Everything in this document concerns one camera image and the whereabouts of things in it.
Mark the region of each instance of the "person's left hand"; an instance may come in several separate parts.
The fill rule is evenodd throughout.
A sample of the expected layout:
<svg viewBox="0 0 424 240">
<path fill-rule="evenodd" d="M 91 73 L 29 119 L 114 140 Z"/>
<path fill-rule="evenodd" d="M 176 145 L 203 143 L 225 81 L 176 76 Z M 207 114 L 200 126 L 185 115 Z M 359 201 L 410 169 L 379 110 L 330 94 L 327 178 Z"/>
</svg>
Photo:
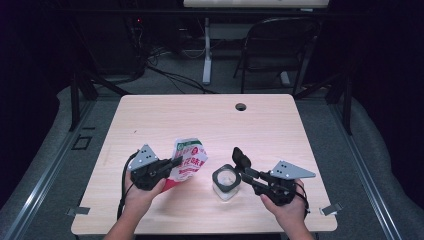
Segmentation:
<svg viewBox="0 0 424 240">
<path fill-rule="evenodd" d="M 122 214 L 131 214 L 133 217 L 141 219 L 149 210 L 153 199 L 162 192 L 165 182 L 165 179 L 161 179 L 152 190 L 141 190 L 136 186 L 131 187 L 133 184 L 131 181 L 131 173 L 127 171 L 125 176 L 125 190 L 127 191 L 130 187 L 131 189 L 125 197 L 125 208 Z"/>
</svg>

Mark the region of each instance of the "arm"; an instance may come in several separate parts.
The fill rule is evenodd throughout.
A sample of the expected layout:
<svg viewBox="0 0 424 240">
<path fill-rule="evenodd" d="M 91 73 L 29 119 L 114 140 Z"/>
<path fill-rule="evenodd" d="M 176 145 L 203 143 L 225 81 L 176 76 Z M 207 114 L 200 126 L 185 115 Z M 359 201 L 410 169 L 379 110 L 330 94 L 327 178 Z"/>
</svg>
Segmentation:
<svg viewBox="0 0 424 240">
<path fill-rule="evenodd" d="M 144 191 L 132 186 L 130 172 L 125 177 L 125 189 L 131 188 L 125 198 L 125 208 L 121 217 L 109 230 L 104 239 L 132 239 L 135 228 L 141 218 L 147 213 L 153 199 L 161 193 L 165 186 L 165 179 L 156 184 L 151 191 Z"/>
<path fill-rule="evenodd" d="M 303 186 L 302 181 L 296 180 L 296 182 Z M 298 186 L 296 191 L 301 192 L 302 189 Z M 290 204 L 284 206 L 276 206 L 271 199 L 264 194 L 260 197 L 266 209 L 274 214 L 278 224 L 283 228 L 284 232 L 291 240 L 313 239 L 305 225 L 305 203 L 300 197 L 295 196 Z"/>
</svg>

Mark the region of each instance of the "black chair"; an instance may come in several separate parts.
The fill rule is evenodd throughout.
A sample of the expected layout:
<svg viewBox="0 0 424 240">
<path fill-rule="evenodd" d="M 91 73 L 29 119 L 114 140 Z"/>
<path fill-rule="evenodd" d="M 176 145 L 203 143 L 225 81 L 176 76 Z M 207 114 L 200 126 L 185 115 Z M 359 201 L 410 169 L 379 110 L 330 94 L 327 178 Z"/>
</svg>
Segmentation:
<svg viewBox="0 0 424 240">
<path fill-rule="evenodd" d="M 242 69 L 241 93 L 246 71 L 296 71 L 293 95 L 299 81 L 306 45 L 318 34 L 320 24 L 312 18 L 269 18 L 249 30 L 233 78 Z"/>
</svg>

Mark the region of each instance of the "red and white package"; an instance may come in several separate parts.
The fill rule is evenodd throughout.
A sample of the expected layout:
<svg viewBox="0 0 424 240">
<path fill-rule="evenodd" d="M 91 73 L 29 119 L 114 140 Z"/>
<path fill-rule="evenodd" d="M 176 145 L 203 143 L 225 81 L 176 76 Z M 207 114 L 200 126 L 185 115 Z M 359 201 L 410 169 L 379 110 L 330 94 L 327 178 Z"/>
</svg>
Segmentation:
<svg viewBox="0 0 424 240">
<path fill-rule="evenodd" d="M 172 159 L 183 156 L 181 164 L 172 169 L 162 192 L 191 178 L 208 159 L 202 143 L 197 138 L 177 139 Z"/>
</svg>

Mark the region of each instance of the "table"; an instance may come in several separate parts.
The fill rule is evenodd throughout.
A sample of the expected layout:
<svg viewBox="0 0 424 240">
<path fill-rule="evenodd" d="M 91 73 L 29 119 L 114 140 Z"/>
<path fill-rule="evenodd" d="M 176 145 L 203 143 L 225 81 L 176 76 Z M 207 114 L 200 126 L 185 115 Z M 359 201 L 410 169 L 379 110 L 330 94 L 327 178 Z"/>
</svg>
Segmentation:
<svg viewBox="0 0 424 240">
<path fill-rule="evenodd" d="M 188 8 L 326 8 L 329 0 L 184 0 L 184 7 Z M 209 18 L 205 19 L 205 65 L 203 68 L 203 84 L 211 83 L 211 47 L 210 47 Z"/>
<path fill-rule="evenodd" d="M 243 103 L 245 111 L 235 105 Z M 197 137 L 209 159 L 188 181 L 156 197 L 136 234 L 239 234 L 282 232 L 250 185 L 223 202 L 212 189 L 212 173 L 232 164 L 239 147 L 259 171 L 285 160 L 316 173 L 303 179 L 311 213 L 310 231 L 333 231 L 334 216 L 319 169 L 290 95 L 128 95 L 121 99 L 82 198 L 76 235 L 106 234 L 116 222 L 121 174 L 128 157 L 147 143 L 159 158 L 169 158 L 177 138 Z"/>
</svg>

